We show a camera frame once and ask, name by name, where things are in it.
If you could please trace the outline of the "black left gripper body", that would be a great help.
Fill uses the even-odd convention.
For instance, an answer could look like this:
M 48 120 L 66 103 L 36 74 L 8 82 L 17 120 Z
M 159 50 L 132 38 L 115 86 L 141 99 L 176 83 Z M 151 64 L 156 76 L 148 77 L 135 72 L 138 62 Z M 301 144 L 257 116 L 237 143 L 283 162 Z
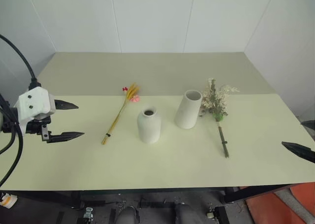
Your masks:
M 45 117 L 43 119 L 34 119 L 27 123 L 26 134 L 40 135 L 42 141 L 52 143 L 51 132 L 48 130 L 48 125 L 51 123 L 51 117 Z

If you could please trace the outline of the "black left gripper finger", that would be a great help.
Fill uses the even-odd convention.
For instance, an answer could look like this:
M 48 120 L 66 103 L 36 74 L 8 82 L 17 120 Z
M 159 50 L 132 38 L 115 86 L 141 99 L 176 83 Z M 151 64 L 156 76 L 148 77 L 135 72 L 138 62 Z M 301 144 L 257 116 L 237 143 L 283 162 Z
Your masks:
M 71 132 L 63 132 L 60 135 L 49 135 L 49 138 L 46 142 L 47 143 L 66 142 L 74 138 L 77 138 L 79 136 L 82 136 L 83 134 L 84 134 L 83 132 L 71 131 Z
M 71 109 L 78 109 L 79 107 L 73 103 L 56 99 L 55 108 L 57 110 L 71 110 Z

